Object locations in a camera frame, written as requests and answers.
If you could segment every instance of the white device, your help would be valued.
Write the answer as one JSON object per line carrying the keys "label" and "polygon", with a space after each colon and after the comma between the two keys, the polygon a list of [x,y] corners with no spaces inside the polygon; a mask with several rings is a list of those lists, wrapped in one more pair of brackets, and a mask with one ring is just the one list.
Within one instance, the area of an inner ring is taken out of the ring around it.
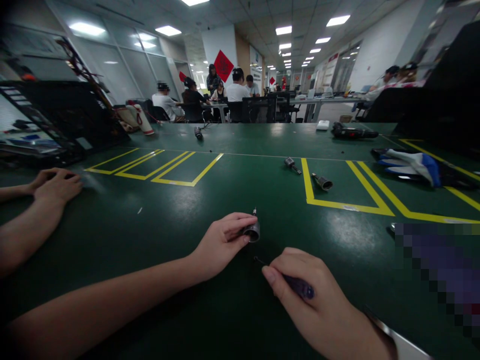
{"label": "white device", "polygon": [[330,121],[328,120],[320,120],[316,125],[317,130],[328,130],[330,127]]}

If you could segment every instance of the white wall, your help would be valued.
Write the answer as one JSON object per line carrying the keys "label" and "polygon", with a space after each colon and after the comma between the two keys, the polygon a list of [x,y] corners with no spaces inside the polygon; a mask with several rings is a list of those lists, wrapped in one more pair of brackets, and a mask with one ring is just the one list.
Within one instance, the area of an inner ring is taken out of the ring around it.
{"label": "white wall", "polygon": [[[238,66],[235,27],[233,25],[202,31],[201,38],[203,40],[203,48],[205,49],[206,60],[209,64],[215,63],[215,59],[221,50],[234,67]],[[228,86],[232,83],[232,73],[230,73],[227,81],[225,82],[225,86]]]}

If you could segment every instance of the white t-shirt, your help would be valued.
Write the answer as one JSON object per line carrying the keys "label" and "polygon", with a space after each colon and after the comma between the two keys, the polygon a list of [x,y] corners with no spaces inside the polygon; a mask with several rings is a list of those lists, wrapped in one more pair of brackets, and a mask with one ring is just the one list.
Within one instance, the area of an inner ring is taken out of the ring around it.
{"label": "white t-shirt", "polygon": [[153,106],[159,106],[165,110],[171,122],[175,121],[176,115],[174,109],[177,108],[177,105],[175,105],[175,101],[173,101],[170,96],[153,94],[151,101],[153,102]]}
{"label": "white t-shirt", "polygon": [[251,87],[249,87],[248,85],[245,85],[245,87],[248,90],[248,93],[252,94],[253,96],[255,96],[256,94],[260,94],[259,86],[256,83],[253,83]]}
{"label": "white t-shirt", "polygon": [[241,102],[243,98],[249,98],[250,93],[245,86],[240,84],[230,84],[226,87],[228,101],[231,103]]}

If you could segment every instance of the forearm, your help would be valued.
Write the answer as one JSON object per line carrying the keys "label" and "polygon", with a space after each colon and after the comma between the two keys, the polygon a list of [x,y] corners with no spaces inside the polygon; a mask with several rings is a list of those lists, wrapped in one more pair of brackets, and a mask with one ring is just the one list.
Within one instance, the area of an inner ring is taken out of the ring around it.
{"label": "forearm", "polygon": [[65,203],[43,198],[22,214],[0,226],[0,278],[27,261],[54,232]]}
{"label": "forearm", "polygon": [[8,330],[27,358],[73,359],[202,281],[185,257],[69,292],[17,318]]}
{"label": "forearm", "polygon": [[0,203],[26,195],[30,195],[28,185],[0,187]]}

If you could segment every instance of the hand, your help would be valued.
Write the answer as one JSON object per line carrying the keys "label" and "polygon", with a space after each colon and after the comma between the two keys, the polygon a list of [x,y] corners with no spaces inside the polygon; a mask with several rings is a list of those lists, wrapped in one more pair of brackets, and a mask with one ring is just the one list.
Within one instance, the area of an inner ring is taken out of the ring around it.
{"label": "hand", "polygon": [[[55,174],[57,174],[60,170],[58,167],[53,167],[51,169],[42,170],[38,173],[35,180],[31,183],[25,185],[25,194],[33,195],[35,190],[41,187],[43,184],[47,182],[48,179],[52,178]],[[75,175],[73,172],[65,170],[68,172],[69,175]]]}
{"label": "hand", "polygon": [[[347,300],[319,258],[286,247],[270,266],[263,267],[262,272],[298,331],[326,358],[397,358],[393,341]],[[313,287],[314,297],[300,298],[282,274],[305,280]]]}
{"label": "hand", "polygon": [[49,199],[65,205],[82,191],[80,175],[66,169],[58,169],[53,179],[48,180],[34,193],[35,200]]}
{"label": "hand", "polygon": [[240,235],[239,231],[257,221],[256,216],[234,212],[210,225],[197,248],[189,256],[196,269],[202,273],[203,281],[218,275],[249,243],[250,237]]}

